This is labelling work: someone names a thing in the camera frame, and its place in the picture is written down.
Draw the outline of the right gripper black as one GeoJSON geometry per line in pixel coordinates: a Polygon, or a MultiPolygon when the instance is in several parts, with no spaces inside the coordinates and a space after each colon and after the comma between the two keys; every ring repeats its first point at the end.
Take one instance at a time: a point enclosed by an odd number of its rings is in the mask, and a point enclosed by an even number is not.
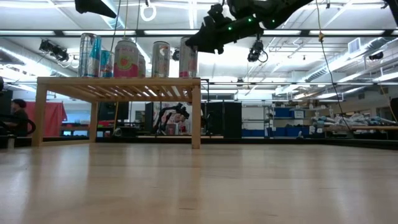
{"type": "Polygon", "coordinates": [[[218,3],[210,7],[203,18],[199,31],[185,41],[185,45],[197,52],[221,55],[224,45],[236,43],[239,35],[234,21],[223,15],[223,5],[218,3]]]}

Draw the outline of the black overhead light bar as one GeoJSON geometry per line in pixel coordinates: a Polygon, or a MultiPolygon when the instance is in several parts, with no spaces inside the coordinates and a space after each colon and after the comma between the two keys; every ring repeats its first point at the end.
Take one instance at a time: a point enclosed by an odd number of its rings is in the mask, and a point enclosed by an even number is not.
{"type": "MultiPolygon", "coordinates": [[[[197,33],[195,29],[170,30],[0,30],[0,37],[79,37],[83,33],[93,33],[102,37],[182,37],[197,33]]],[[[315,37],[319,33],[315,29],[276,29],[264,30],[264,37],[315,37]]],[[[322,33],[327,37],[398,37],[398,29],[386,30],[349,30],[325,29],[322,33]]]]}

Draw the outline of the black ceiling spotlight cluster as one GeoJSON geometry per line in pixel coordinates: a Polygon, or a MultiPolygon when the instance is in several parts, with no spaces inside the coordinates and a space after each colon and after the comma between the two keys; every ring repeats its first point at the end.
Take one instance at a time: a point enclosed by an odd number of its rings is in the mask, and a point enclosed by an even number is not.
{"type": "Polygon", "coordinates": [[[51,43],[49,40],[42,40],[39,50],[44,54],[54,57],[59,62],[66,62],[69,60],[69,54],[67,50],[51,43]]]}

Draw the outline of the black cabinet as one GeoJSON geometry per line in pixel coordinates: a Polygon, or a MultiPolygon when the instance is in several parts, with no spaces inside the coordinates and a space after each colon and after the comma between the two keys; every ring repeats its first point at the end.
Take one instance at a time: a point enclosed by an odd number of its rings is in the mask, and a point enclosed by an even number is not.
{"type": "Polygon", "coordinates": [[[208,134],[224,138],[241,138],[242,104],[237,102],[213,102],[206,105],[208,134]]]}

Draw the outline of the black monitor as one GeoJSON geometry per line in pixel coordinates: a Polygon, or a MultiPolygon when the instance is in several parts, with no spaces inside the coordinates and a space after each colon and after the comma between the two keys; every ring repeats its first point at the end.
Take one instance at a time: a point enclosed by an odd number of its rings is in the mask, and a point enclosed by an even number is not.
{"type": "Polygon", "coordinates": [[[99,104],[98,119],[100,121],[105,120],[125,120],[129,117],[129,103],[119,102],[118,106],[116,102],[102,102],[99,104]]]}

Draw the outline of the white Celsius can black lid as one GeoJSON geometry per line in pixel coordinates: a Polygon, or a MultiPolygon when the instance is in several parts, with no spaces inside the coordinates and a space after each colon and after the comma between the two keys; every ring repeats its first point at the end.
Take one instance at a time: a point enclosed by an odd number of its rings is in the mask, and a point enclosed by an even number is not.
{"type": "Polygon", "coordinates": [[[170,44],[156,41],[152,48],[152,77],[167,78],[170,67],[170,44]]]}
{"type": "Polygon", "coordinates": [[[180,78],[197,77],[198,51],[196,46],[190,47],[186,45],[188,39],[188,37],[182,37],[180,40],[178,73],[180,78]]]}

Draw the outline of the red cloth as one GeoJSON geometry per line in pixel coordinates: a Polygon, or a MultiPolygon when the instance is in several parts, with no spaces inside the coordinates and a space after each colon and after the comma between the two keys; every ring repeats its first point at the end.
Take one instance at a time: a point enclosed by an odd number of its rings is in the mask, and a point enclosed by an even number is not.
{"type": "MultiPolygon", "coordinates": [[[[29,119],[35,120],[35,102],[27,102],[25,108],[29,119]]],[[[44,114],[44,137],[59,137],[62,122],[67,119],[63,103],[46,103],[44,114]]]]}

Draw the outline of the person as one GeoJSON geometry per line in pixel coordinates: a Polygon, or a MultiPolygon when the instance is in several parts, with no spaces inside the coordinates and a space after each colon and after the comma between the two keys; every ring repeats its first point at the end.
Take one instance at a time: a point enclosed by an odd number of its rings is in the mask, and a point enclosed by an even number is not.
{"type": "Polygon", "coordinates": [[[17,137],[28,135],[28,115],[25,112],[27,103],[22,99],[11,101],[10,117],[0,116],[0,136],[5,136],[8,131],[17,137]]]}

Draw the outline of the black box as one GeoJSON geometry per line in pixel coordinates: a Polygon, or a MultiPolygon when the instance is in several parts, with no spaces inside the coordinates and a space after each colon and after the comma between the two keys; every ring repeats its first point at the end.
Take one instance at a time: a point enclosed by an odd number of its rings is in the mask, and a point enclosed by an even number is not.
{"type": "Polygon", "coordinates": [[[12,90],[6,90],[0,92],[0,109],[8,110],[11,107],[11,101],[13,97],[12,90]]]}

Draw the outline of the wooden slatted shelf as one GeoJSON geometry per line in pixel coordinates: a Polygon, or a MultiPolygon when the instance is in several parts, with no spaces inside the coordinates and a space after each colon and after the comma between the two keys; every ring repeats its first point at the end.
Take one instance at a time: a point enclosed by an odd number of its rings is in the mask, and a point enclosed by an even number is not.
{"type": "Polygon", "coordinates": [[[158,101],[192,104],[192,148],[201,144],[201,80],[199,78],[85,78],[39,77],[35,97],[35,125],[32,146],[54,146],[43,142],[45,104],[51,91],[91,104],[89,139],[73,144],[94,143],[101,102],[158,101]]]}

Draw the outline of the white ceiling air vent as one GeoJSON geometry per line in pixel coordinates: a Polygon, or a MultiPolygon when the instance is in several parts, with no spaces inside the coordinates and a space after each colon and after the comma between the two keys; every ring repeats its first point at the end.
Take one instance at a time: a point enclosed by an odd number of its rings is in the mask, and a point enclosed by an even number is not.
{"type": "Polygon", "coordinates": [[[359,37],[348,43],[348,52],[350,54],[358,52],[360,48],[361,48],[361,39],[359,37]]]}

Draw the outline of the cluttered wooden workbench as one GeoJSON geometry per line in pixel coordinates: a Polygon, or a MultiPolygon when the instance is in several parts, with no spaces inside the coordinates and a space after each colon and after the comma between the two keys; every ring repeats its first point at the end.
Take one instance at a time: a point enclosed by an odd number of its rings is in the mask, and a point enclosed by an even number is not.
{"type": "Polygon", "coordinates": [[[398,131],[398,121],[380,116],[365,116],[355,113],[352,116],[314,116],[311,118],[316,132],[328,134],[346,134],[349,138],[355,133],[386,133],[398,131]]]}

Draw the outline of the pink white Spindrift can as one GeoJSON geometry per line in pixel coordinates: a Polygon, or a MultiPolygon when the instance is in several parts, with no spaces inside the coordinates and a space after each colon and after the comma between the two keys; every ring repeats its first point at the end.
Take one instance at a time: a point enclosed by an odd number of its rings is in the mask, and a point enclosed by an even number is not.
{"type": "Polygon", "coordinates": [[[146,77],[146,61],[142,54],[139,54],[138,72],[140,78],[146,77]]]}
{"type": "Polygon", "coordinates": [[[129,38],[123,38],[115,47],[114,77],[136,78],[139,74],[139,50],[129,38]]]}

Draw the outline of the blue storage bin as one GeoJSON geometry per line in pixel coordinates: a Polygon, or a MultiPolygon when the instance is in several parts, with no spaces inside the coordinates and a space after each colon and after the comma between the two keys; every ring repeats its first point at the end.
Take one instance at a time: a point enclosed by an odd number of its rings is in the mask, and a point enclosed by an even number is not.
{"type": "Polygon", "coordinates": [[[275,117],[276,118],[293,118],[294,112],[290,110],[290,108],[275,108],[275,117]]]}
{"type": "Polygon", "coordinates": [[[270,137],[297,137],[299,133],[303,135],[309,134],[309,127],[284,127],[284,128],[267,128],[270,137]]]}

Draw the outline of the blue silver Red Bull can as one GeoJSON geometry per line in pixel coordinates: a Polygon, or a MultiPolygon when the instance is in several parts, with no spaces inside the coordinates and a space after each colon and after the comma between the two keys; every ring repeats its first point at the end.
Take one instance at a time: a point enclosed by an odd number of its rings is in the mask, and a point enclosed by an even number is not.
{"type": "Polygon", "coordinates": [[[100,75],[101,37],[83,33],[80,39],[79,77],[98,77],[100,75]]]}
{"type": "Polygon", "coordinates": [[[113,77],[114,73],[114,53],[102,50],[100,60],[100,77],[113,77]]]}

